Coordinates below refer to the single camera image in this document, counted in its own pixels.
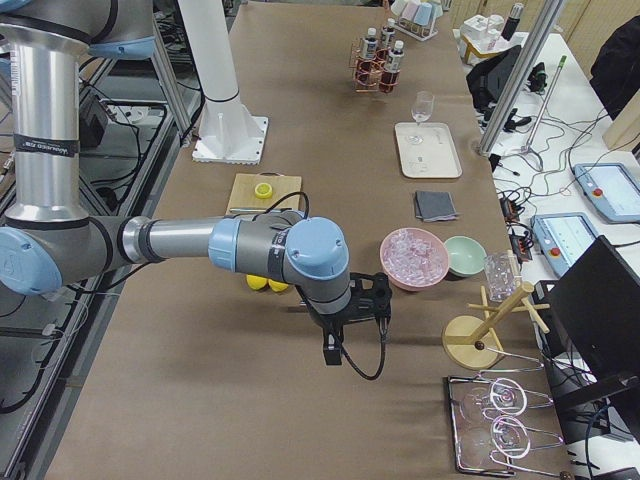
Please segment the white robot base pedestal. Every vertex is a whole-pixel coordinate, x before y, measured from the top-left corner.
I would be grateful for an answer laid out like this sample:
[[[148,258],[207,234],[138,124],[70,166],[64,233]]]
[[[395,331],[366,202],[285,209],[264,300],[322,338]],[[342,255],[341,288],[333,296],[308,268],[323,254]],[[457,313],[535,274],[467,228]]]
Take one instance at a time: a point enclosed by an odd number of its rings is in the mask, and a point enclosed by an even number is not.
[[[222,3],[178,5],[205,99],[193,160],[259,164],[269,120],[251,115],[241,100]]]

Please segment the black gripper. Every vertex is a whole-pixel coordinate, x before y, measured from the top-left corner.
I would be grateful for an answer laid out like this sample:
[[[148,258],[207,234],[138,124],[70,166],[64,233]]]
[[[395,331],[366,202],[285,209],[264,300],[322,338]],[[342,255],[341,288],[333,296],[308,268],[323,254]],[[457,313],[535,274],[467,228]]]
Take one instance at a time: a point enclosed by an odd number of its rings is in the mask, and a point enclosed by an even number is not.
[[[312,320],[323,333],[323,357],[326,366],[339,366],[345,358],[350,366],[356,363],[344,346],[344,327],[355,323],[374,320],[379,333],[380,359],[383,366],[386,359],[386,345],[391,321],[392,290],[386,274],[374,275],[352,272],[350,274],[350,299],[346,306],[336,313],[320,313],[308,298],[305,305]]]

